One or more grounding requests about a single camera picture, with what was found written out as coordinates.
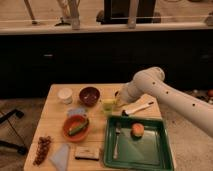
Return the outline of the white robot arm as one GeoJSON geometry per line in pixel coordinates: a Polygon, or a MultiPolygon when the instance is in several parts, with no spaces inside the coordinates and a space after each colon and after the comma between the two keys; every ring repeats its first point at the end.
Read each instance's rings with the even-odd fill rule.
{"type": "Polygon", "coordinates": [[[176,90],[164,83],[165,73],[160,67],[151,67],[137,72],[124,84],[117,95],[119,106],[137,101],[149,94],[213,138],[213,105],[176,90]]]}

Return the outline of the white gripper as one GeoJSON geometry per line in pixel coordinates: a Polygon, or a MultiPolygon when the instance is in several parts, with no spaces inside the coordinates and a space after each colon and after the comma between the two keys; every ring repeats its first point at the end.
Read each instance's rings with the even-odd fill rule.
{"type": "Polygon", "coordinates": [[[128,82],[118,91],[117,105],[124,106],[137,101],[143,92],[133,82],[128,82]]]}

